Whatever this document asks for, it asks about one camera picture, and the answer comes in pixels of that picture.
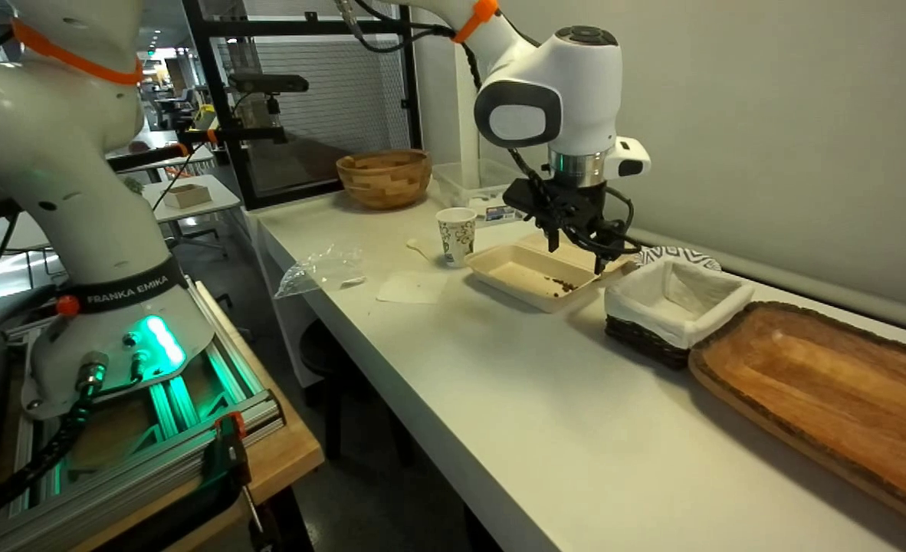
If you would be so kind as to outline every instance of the white paper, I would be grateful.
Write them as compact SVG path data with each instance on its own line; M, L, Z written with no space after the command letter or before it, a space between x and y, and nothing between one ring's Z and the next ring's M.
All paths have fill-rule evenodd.
M446 274L396 272L379 290L377 300L387 303L436 304L446 287Z

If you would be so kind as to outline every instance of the orange strap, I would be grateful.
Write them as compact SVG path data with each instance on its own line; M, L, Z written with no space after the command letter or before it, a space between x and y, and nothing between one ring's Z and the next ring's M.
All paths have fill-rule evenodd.
M75 69L82 70L85 73L91 74L93 77L102 78L103 81L109 81L110 83L115 84L137 84L139 81L143 80L143 64L140 62L140 59L136 59L136 69L132 73L120 73L113 71L108 67L100 66L97 63L90 62L89 60L72 54L71 52L61 48L61 46L54 45L51 41L48 41L47 36L40 34L38 31L34 31L33 28L27 27L27 25L14 18L14 36L18 41L25 43L25 45L34 50L35 52L41 54L42 56L50 57L57 59L63 63L67 63Z
M457 44L466 42L482 22L488 22L494 17L498 9L497 0L477 0L477 3L474 4L474 14L471 15L470 20L467 20L467 24L463 25L460 32L453 37L453 42Z

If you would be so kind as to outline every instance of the wooden tray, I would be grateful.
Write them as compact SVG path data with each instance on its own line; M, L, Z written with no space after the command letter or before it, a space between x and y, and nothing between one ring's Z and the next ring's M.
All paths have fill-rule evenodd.
M695 346L688 367L763 429L906 514L906 345L753 303Z

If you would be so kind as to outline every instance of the white cloth liner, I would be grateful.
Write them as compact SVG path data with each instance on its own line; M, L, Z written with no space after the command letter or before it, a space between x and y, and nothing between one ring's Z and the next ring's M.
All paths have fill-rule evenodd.
M750 303L752 285L676 258L652 262L606 290L606 313L691 349Z

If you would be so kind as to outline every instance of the clear plastic bag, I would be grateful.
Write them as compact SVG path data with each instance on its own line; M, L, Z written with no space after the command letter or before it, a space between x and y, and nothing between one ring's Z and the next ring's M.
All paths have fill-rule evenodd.
M296 296L313 290L339 290L364 283L361 249L331 245L321 254L312 254L286 271L275 298Z

